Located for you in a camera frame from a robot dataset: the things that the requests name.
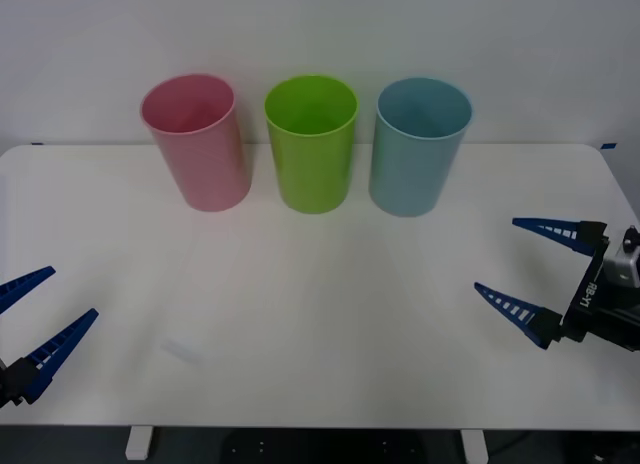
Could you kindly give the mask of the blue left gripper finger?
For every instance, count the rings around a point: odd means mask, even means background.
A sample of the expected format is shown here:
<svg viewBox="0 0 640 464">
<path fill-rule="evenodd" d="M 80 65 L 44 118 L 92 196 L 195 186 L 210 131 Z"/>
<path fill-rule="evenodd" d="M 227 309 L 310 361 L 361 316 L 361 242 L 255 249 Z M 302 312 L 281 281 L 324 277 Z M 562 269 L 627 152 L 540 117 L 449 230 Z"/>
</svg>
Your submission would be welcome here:
<svg viewBox="0 0 640 464">
<path fill-rule="evenodd" d="M 47 266 L 1 284 L 0 313 L 3 314 L 55 273 L 56 271 L 52 266 Z"/>
<path fill-rule="evenodd" d="M 53 338 L 5 369 L 5 403 L 33 404 L 98 318 L 92 308 Z"/>
</svg>

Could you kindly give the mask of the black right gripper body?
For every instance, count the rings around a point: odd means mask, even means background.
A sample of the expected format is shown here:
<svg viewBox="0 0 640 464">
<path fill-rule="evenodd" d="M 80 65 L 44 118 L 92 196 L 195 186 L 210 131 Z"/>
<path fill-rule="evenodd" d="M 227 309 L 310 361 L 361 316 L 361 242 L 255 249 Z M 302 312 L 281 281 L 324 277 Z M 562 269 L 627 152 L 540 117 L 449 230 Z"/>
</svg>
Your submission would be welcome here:
<svg viewBox="0 0 640 464">
<path fill-rule="evenodd" d="M 620 237 L 598 247 L 561 324 L 561 336 L 592 334 L 639 350 L 639 239 Z"/>
</svg>

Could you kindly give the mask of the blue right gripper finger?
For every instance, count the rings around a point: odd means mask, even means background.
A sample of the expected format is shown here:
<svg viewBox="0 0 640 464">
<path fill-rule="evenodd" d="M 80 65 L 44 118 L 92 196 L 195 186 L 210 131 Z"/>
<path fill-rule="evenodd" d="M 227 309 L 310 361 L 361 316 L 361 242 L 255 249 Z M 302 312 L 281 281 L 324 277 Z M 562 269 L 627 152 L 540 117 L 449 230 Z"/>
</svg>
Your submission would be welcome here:
<svg viewBox="0 0 640 464">
<path fill-rule="evenodd" d="M 504 318 L 515 325 L 537 347 L 546 350 L 561 336 L 562 315 L 495 291 L 478 282 L 474 289 Z"/>
<path fill-rule="evenodd" d="M 589 257 L 596 253 L 598 246 L 606 239 L 607 225 L 599 221 L 516 217 L 512 219 L 512 224 Z"/>
</svg>

